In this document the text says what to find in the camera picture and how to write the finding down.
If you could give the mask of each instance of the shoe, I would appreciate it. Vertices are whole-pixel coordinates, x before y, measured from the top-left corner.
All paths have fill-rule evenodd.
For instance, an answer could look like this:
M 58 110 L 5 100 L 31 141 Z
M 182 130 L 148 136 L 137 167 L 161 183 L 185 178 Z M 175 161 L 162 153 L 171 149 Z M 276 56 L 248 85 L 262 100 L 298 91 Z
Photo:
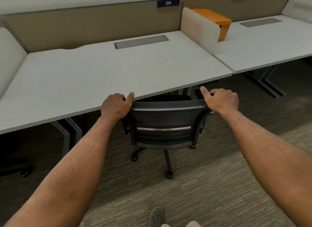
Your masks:
M 161 207 L 155 207 L 149 216 L 149 227 L 161 227 L 163 224 L 163 210 Z

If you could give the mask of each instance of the desk number sign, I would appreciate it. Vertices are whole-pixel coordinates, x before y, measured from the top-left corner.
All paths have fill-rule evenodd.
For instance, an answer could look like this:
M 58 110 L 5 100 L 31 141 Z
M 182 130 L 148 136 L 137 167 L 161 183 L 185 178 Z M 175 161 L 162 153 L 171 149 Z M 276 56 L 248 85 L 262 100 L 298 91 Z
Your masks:
M 179 6 L 180 0 L 157 0 L 157 7 Z

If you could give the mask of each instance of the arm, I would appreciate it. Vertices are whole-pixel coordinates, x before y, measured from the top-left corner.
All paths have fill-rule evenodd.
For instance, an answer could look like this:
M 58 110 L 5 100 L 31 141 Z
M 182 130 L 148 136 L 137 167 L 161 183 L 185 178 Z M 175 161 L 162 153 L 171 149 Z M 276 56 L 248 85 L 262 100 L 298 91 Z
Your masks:
M 201 87 L 210 109 L 231 127 L 241 152 L 263 189 L 300 227 L 312 226 L 312 155 L 252 122 L 230 90 Z
M 5 227 L 79 226 L 101 177 L 107 143 L 117 121 L 129 112 L 134 94 L 110 95 L 102 116 L 45 177 Z

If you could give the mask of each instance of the white desk surface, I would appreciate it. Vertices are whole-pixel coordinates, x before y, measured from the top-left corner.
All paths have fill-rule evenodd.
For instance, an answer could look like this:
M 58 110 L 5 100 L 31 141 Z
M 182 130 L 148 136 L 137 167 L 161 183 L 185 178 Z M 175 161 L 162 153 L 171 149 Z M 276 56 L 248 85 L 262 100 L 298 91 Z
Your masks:
M 116 40 L 29 54 L 0 100 L 0 134 L 98 110 L 110 94 L 142 99 L 232 75 L 182 32 L 164 35 L 124 49 Z
M 312 24 L 286 16 L 266 18 L 282 22 L 245 27 L 232 23 L 215 57 L 235 74 L 312 55 Z

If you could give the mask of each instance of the forearm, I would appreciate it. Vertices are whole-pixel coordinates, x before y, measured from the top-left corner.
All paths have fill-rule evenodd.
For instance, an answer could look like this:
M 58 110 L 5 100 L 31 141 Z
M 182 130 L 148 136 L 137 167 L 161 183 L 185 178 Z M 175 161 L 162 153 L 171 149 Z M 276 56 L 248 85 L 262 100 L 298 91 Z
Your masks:
M 312 156 L 239 112 L 222 117 L 232 128 L 253 174 L 298 226 L 312 226 Z
M 78 226 L 98 186 L 112 127 L 100 118 L 7 226 Z

